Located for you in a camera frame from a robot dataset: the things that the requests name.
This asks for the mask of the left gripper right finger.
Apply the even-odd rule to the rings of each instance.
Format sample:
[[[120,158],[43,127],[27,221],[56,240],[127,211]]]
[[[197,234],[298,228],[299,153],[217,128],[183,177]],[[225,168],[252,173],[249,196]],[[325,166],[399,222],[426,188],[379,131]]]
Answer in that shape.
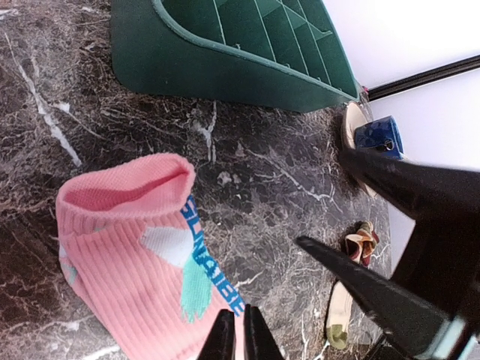
[[[244,358],[247,360],[283,360],[272,333],[256,306],[246,305],[244,311]]]

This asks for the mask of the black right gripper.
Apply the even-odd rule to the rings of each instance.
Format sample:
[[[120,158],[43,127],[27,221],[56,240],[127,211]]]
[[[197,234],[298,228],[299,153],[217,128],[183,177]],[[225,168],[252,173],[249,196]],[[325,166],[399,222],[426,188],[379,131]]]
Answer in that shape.
[[[343,150],[342,167],[415,226],[392,278],[314,238],[295,243],[408,359],[460,359],[479,333],[479,173]]]

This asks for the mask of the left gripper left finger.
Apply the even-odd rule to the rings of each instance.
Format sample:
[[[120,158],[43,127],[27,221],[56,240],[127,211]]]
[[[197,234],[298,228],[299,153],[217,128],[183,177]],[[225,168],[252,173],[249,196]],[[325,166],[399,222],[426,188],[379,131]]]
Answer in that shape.
[[[197,360],[233,360],[235,358],[235,316],[232,311],[220,310]]]

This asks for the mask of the pink patterned sock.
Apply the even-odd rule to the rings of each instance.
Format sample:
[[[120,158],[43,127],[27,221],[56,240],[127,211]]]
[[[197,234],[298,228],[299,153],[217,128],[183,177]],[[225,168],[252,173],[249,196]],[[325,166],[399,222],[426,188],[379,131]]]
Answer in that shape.
[[[195,359],[221,310],[245,303],[206,247],[194,166],[150,154],[66,181],[56,198],[67,282],[129,359]]]

